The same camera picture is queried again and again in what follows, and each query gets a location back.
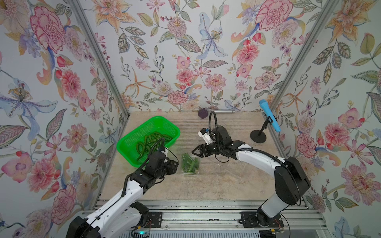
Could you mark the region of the curved green pepper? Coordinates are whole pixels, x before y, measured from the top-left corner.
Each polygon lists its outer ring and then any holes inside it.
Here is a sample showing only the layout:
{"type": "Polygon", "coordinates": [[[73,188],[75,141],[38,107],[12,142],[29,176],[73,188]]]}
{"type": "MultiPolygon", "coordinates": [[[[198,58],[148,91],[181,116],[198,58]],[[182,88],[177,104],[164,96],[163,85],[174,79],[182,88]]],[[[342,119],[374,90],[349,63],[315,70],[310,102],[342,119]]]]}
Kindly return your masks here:
{"type": "Polygon", "coordinates": [[[159,132],[154,132],[152,134],[146,135],[143,142],[138,142],[136,144],[136,151],[138,153],[137,161],[141,160],[147,156],[152,150],[158,148],[161,144],[159,141],[164,139],[165,142],[170,142],[172,137],[166,134],[161,134],[159,132]]]}

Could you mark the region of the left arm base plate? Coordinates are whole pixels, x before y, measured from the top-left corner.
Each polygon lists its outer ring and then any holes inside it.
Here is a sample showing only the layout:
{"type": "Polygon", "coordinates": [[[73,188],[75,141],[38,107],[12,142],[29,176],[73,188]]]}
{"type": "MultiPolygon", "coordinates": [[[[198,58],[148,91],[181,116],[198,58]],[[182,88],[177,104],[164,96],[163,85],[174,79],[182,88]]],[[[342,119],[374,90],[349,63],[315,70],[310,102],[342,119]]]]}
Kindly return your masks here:
{"type": "Polygon", "coordinates": [[[123,228],[161,228],[163,220],[162,212],[148,212],[140,214],[135,211],[126,211],[122,214],[123,228]]]}

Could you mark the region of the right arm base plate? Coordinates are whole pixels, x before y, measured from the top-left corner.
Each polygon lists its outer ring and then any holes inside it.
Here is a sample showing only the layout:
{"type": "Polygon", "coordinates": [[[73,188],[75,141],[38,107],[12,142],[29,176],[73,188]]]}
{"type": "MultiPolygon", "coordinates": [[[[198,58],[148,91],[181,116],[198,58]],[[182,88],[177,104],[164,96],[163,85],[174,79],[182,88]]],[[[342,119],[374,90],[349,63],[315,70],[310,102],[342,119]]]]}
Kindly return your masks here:
{"type": "Polygon", "coordinates": [[[240,215],[241,218],[238,220],[238,223],[243,225],[244,228],[280,229],[284,227],[280,214],[273,218],[258,214],[256,211],[241,212],[240,215]]]}

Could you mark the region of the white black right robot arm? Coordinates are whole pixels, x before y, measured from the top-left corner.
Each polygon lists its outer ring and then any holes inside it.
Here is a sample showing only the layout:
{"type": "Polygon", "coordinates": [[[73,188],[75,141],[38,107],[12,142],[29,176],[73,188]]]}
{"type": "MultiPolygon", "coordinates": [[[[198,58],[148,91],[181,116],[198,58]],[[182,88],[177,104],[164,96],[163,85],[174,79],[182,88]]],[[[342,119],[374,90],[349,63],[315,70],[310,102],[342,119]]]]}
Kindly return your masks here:
{"type": "Polygon", "coordinates": [[[294,157],[279,158],[240,140],[233,141],[222,126],[214,130],[203,128],[198,136],[205,143],[196,147],[193,155],[200,158],[222,155],[250,164],[274,178],[274,194],[256,211],[256,222],[262,227],[268,226],[287,207],[297,204],[311,187],[300,162],[294,157]]]}

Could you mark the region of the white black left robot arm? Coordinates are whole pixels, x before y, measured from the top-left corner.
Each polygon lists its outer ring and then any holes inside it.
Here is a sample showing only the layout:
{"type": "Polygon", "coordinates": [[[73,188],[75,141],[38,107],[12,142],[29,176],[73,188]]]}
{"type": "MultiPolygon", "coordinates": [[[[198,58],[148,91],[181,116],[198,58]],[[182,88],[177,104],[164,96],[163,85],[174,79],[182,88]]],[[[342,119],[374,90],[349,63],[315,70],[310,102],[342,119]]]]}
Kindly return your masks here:
{"type": "Polygon", "coordinates": [[[125,231],[150,227],[149,209],[139,199],[154,185],[176,173],[179,160],[168,158],[165,147],[149,154],[146,161],[126,176],[123,188],[102,207],[85,218],[71,221],[68,238],[117,238],[125,231]]]}

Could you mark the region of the clear pepper clamshell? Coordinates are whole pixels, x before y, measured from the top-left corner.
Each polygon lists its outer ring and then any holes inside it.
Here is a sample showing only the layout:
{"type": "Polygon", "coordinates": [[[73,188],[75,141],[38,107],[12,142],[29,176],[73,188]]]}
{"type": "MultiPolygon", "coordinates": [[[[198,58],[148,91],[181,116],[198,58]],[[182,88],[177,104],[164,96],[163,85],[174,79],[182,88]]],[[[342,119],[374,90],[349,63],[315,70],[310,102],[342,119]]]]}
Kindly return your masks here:
{"type": "Polygon", "coordinates": [[[199,159],[190,156],[188,153],[182,154],[181,168],[182,173],[185,175],[198,175],[199,173],[199,159]]]}

